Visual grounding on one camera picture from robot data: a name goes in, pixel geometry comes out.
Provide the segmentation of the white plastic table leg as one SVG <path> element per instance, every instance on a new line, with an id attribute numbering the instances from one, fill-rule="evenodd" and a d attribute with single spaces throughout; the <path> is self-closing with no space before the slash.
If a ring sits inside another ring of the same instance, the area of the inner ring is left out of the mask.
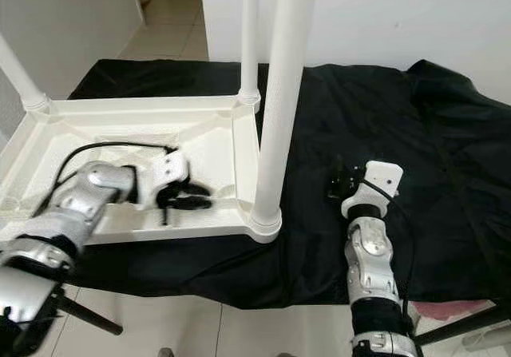
<path id="1" fill-rule="evenodd" d="M 242 0 L 241 55 L 240 55 L 240 104 L 251 106 L 259 111 L 260 96 L 258 87 L 258 35 L 259 0 Z"/>
<path id="2" fill-rule="evenodd" d="M 0 37 L 0 68 L 18 92 L 22 108 L 26 112 L 46 113 L 48 115 L 51 99 L 36 86 L 25 66 L 16 57 L 10 43 L 3 36 Z"/>
<path id="3" fill-rule="evenodd" d="M 276 240 L 283 224 L 280 201 L 315 2 L 276 2 L 270 61 L 267 64 L 258 178 L 248 219 L 251 238 L 262 244 Z"/>

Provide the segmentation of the white plastic table top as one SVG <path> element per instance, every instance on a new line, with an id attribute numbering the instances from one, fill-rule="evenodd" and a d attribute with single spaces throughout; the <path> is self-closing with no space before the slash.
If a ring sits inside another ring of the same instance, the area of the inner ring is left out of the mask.
<path id="1" fill-rule="evenodd" d="M 149 180 L 152 160 L 164 148 L 182 152 L 193 183 L 209 188 L 212 207 L 169 211 L 110 204 L 91 244 L 196 239 L 244 234 L 256 178 L 259 138 L 256 113 L 227 97 L 133 97 L 52 101 L 49 113 L 28 113 L 0 152 L 0 248 L 22 234 L 26 220 L 58 177 L 92 161 L 135 166 L 142 194 L 158 188 Z"/>

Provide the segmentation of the black metal table frame leg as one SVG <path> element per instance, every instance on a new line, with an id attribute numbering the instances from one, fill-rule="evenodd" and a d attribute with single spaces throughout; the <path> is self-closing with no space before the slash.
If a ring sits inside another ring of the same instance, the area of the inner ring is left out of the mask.
<path id="1" fill-rule="evenodd" d="M 431 329 L 431 331 L 425 332 L 425 334 L 416 335 L 413 337 L 413 340 L 416 345 L 424 347 L 431 343 L 446 341 L 446 339 L 453 338 L 453 336 L 478 331 L 478 329 L 490 327 L 490 325 L 505 320 L 511 320 L 511 303 L 497 302 L 493 307 L 442 325 L 442 327 Z"/>
<path id="2" fill-rule="evenodd" d="M 109 334 L 123 334 L 124 328 L 120 324 L 100 315 L 91 309 L 88 309 L 86 306 L 81 305 L 77 301 L 74 301 L 74 299 L 70 298 L 70 288 L 71 287 L 69 285 L 66 285 L 65 288 L 63 288 L 65 294 L 63 294 L 63 298 L 58 304 L 59 310 L 61 310 L 63 313 L 66 313 L 66 315 L 69 315 L 70 317 L 84 321 L 87 324 L 92 325 L 92 327 L 102 329 L 102 331 L 106 331 Z"/>

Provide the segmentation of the pink plastic stool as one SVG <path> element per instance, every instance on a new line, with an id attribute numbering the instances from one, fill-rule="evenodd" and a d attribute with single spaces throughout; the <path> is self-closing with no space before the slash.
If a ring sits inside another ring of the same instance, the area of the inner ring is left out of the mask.
<path id="1" fill-rule="evenodd" d="M 420 302 L 412 301 L 417 313 L 420 316 L 448 320 L 452 317 L 474 313 L 489 306 L 490 302 L 485 301 L 449 301 L 449 302 Z"/>

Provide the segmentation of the black cloth table cover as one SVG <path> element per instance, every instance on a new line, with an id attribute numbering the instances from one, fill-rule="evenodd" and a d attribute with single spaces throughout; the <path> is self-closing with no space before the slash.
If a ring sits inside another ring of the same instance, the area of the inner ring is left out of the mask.
<path id="1" fill-rule="evenodd" d="M 335 156 L 404 169 L 386 214 L 402 296 L 511 301 L 511 105 L 427 60 L 304 69 L 277 240 L 90 245 L 72 284 L 239 309 L 346 303 L 344 225 L 327 197 Z"/>

